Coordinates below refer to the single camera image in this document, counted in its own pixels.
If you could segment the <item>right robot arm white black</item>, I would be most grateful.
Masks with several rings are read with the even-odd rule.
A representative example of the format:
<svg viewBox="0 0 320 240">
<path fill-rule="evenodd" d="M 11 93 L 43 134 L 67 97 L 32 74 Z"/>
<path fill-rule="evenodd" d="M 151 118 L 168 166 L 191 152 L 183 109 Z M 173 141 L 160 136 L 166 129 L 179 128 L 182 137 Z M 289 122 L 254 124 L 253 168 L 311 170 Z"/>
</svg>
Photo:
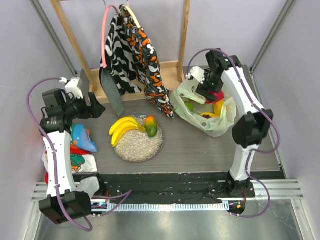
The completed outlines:
<svg viewBox="0 0 320 240">
<path fill-rule="evenodd" d="M 227 87 L 239 114 L 232 128 L 235 156 L 225 184 L 226 194 L 236 198 L 250 187 L 253 158 L 268 135 L 274 114 L 271 109 L 264 109 L 254 95 L 237 56 L 227 56 L 219 48 L 206 49 L 206 60 L 208 69 L 188 68 L 191 77 L 198 81 L 196 93 L 213 103 L 222 88 Z"/>
</svg>

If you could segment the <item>red fake dragon fruit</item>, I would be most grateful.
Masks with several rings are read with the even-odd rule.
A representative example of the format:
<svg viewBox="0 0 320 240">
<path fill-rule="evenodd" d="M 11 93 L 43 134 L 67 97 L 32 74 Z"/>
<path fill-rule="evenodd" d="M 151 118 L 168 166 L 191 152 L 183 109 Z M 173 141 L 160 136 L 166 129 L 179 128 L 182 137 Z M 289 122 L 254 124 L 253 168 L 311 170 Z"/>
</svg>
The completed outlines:
<svg viewBox="0 0 320 240">
<path fill-rule="evenodd" d="M 219 92 L 214 92 L 214 91 L 209 90 L 208 93 L 209 93 L 209 95 L 210 95 L 211 97 L 214 98 L 214 100 L 211 101 L 211 100 L 209 100 L 209 99 L 207 98 L 206 101 L 205 101 L 206 104 L 212 104 L 212 105 L 214 105 L 215 103 L 223 100 L 224 97 L 225 97 L 224 92 L 223 92 L 222 90 L 219 91 Z"/>
</svg>

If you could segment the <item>yellow fake banana bunch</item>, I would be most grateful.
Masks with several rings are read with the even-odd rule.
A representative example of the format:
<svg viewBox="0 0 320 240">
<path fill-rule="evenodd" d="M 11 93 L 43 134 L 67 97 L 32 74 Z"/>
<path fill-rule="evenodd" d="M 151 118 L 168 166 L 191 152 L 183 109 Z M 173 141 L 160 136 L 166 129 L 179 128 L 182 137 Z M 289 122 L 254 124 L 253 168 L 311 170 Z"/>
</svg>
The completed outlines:
<svg viewBox="0 0 320 240">
<path fill-rule="evenodd" d="M 142 133 L 146 132 L 146 128 L 143 125 L 139 124 L 137 120 L 132 116 L 126 116 L 116 121 L 109 129 L 112 147 L 115 148 L 121 140 L 122 136 L 126 132 L 132 130 L 138 130 Z"/>
</svg>

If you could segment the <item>yellow fake lemon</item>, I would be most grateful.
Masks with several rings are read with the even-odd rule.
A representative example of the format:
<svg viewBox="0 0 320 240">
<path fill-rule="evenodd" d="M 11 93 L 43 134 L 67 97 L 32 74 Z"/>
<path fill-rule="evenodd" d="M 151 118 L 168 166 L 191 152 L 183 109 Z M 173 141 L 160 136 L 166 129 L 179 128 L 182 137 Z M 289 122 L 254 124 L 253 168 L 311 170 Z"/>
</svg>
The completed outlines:
<svg viewBox="0 0 320 240">
<path fill-rule="evenodd" d="M 213 112 L 215 115 L 221 116 L 224 103 L 225 103 L 224 100 L 220 100 L 213 105 Z"/>
</svg>

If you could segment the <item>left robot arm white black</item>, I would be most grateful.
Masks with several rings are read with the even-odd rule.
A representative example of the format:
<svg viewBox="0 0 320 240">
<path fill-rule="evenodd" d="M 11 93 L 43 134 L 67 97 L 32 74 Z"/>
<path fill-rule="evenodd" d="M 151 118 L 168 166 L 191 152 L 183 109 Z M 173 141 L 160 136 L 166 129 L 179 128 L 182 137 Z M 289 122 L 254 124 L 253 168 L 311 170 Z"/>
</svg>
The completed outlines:
<svg viewBox="0 0 320 240">
<path fill-rule="evenodd" d="M 39 201 L 39 209 L 54 224 L 60 225 L 92 213 L 91 199 L 102 199 L 107 187 L 99 173 L 83 177 L 75 184 L 71 164 L 71 128 L 75 119 L 97 119 L 106 110 L 93 92 L 91 105 L 63 89 L 42 94 L 45 113 L 40 121 L 48 157 L 48 188 L 46 199 Z"/>
</svg>

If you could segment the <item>green red fake mango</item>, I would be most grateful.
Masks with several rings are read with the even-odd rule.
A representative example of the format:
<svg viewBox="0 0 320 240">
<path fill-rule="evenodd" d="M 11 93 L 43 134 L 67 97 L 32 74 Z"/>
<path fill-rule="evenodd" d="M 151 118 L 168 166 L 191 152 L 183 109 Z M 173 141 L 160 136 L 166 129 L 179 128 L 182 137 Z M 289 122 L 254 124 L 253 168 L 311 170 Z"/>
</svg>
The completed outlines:
<svg viewBox="0 0 320 240">
<path fill-rule="evenodd" d="M 153 138 L 158 133 L 158 123 L 156 121 L 156 118 L 154 116 L 148 116 L 145 119 L 144 127 L 146 129 L 147 135 L 149 138 Z"/>
</svg>

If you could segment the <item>green avocado print plastic bag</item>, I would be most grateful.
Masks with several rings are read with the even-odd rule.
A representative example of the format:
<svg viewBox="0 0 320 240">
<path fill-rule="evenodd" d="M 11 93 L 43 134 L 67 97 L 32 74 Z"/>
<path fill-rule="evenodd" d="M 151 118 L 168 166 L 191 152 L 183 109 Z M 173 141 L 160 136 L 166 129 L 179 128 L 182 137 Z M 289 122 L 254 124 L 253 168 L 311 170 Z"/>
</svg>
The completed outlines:
<svg viewBox="0 0 320 240">
<path fill-rule="evenodd" d="M 224 86 L 224 98 L 217 103 L 205 103 L 206 99 L 196 93 L 199 83 L 186 80 L 169 94 L 174 112 L 210 137 L 224 135 L 235 124 L 237 107 L 228 88 Z"/>
</svg>

